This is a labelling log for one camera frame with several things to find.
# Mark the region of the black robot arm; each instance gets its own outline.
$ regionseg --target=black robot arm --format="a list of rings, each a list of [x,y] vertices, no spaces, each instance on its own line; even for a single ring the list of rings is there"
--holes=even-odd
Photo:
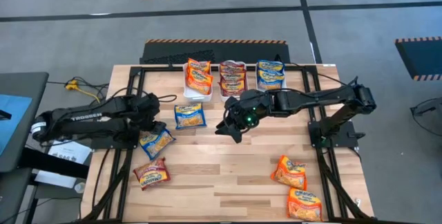
[[[226,101],[223,121],[217,125],[215,133],[230,135],[239,143],[242,134],[257,127],[262,118],[286,118],[302,109],[332,104],[344,106],[333,116],[320,121],[320,132],[324,137],[335,134],[356,114],[368,114],[376,108],[370,89],[361,84],[311,93],[289,88],[265,92],[252,89],[242,93],[239,100],[230,97]]]
[[[164,128],[164,123],[154,121],[159,112],[160,102],[152,93],[144,97],[117,96],[97,106],[46,111],[35,118],[31,133],[38,142],[84,138],[111,138],[116,142],[126,142],[137,139],[140,131]],[[107,121],[93,121],[103,117],[108,118]]]

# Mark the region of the wooden table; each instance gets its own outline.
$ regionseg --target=wooden table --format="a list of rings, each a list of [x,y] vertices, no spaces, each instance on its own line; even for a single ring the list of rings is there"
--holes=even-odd
[[[128,83],[130,65],[116,65],[113,68],[108,95],[112,95]],[[318,65],[318,72],[338,79],[335,66]],[[303,89],[300,72],[287,71],[287,87]],[[247,73],[254,82],[254,73]],[[219,81],[218,72],[214,81]],[[325,77],[320,77],[321,89],[339,86]],[[124,222],[134,221],[295,221],[286,217],[289,186],[270,179],[282,154],[293,161],[307,163],[308,191],[323,200],[316,152],[310,145],[307,110],[289,118],[265,118],[259,127],[243,135],[242,143],[236,144],[229,136],[215,135],[215,126],[222,119],[224,103],[220,99],[219,86],[214,84],[213,97],[204,103],[207,127],[191,130],[175,130],[173,107],[186,104],[183,97],[182,72],[148,72],[144,90],[154,94],[178,96],[173,103],[161,103],[161,112],[156,119],[167,123],[168,129],[177,139],[161,154],[171,181],[142,191],[131,173],[124,210]],[[340,106],[326,107],[327,115]],[[361,209],[373,215],[359,158],[347,148],[337,148],[340,179],[352,198],[362,200]],[[97,200],[106,191],[111,173],[113,150],[110,151],[97,188]],[[81,202],[81,212],[91,210],[93,188],[104,151],[96,151],[90,164],[88,180]],[[131,169],[149,161],[141,147],[133,152]],[[335,215],[338,213],[336,193],[331,186]],[[114,194],[110,217],[115,217],[119,189]],[[323,218],[327,219],[323,201]]]

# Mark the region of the ramen noodle package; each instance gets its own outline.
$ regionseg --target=ramen noodle package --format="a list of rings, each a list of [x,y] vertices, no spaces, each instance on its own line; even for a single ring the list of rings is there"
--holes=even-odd
[[[284,74],[276,71],[258,69],[258,89],[270,90],[282,88]]]
[[[237,82],[226,82],[224,80],[221,80],[220,86],[221,94],[223,96],[240,95],[242,92],[245,91],[244,80],[240,80]]]
[[[143,191],[147,187],[151,187],[171,179],[166,165],[164,164],[164,158],[159,158],[148,163],[147,165],[138,167],[133,170],[133,173],[137,176],[138,182],[140,182],[141,185],[141,190]]]
[[[237,82],[240,80],[245,80],[246,78],[246,72],[240,72],[240,73],[226,73],[226,72],[220,72],[221,80],[224,80],[226,82]]]
[[[164,129],[159,135],[149,132],[146,134],[140,138],[140,144],[151,160],[156,159],[160,151],[175,140],[167,129]]]
[[[186,83],[189,88],[197,90],[198,92],[209,95],[211,92],[213,76],[202,72],[195,68],[190,68],[187,74]]]
[[[284,70],[284,64],[282,62],[258,60],[258,69],[282,73],[282,71]]]
[[[284,155],[278,162],[278,167],[270,175],[270,178],[295,187],[296,189],[307,190],[307,177],[305,176],[305,164],[293,163]]]
[[[241,73],[246,71],[244,64],[238,64],[234,61],[225,61],[220,63],[221,73]]]
[[[210,62],[198,62],[192,58],[189,58],[187,62],[187,71],[189,73],[190,69],[194,68],[204,73],[210,74]]]
[[[321,208],[320,200],[314,194],[300,189],[290,189],[287,198],[288,217],[322,222]]]
[[[202,103],[195,103],[189,106],[175,106],[176,129],[193,127],[206,127]]]

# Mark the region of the concrete floor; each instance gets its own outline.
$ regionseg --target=concrete floor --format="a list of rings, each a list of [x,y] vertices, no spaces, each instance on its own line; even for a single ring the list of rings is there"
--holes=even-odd
[[[421,1],[442,0],[307,0],[309,5]],[[300,0],[0,0],[0,17],[299,5]],[[337,64],[343,81],[359,75],[378,104],[373,114],[354,119],[357,130],[367,133],[361,156],[376,216],[440,223],[442,140],[420,129],[409,108],[440,96],[442,83],[412,81],[393,40],[442,35],[442,7],[310,14],[323,62]],[[105,83],[114,64],[138,63],[149,38],[284,39],[293,62],[314,62],[302,12],[266,12],[0,23],[0,73],[47,71],[52,81],[78,75]],[[89,101],[49,84],[39,111]],[[430,117],[422,121],[438,130],[440,120]],[[72,221],[77,215],[78,200],[54,200],[37,208],[34,223]]]

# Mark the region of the black and orange striped mat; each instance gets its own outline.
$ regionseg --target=black and orange striped mat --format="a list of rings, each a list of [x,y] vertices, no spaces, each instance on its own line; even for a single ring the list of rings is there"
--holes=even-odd
[[[232,59],[253,64],[259,59],[273,60],[276,55],[280,56],[282,62],[290,62],[289,47],[282,40],[149,39],[144,45],[140,64],[152,64],[154,61],[159,64],[160,57],[193,54],[202,50],[213,52],[213,63]]]
[[[441,37],[401,38],[394,43],[413,80],[442,80]]]

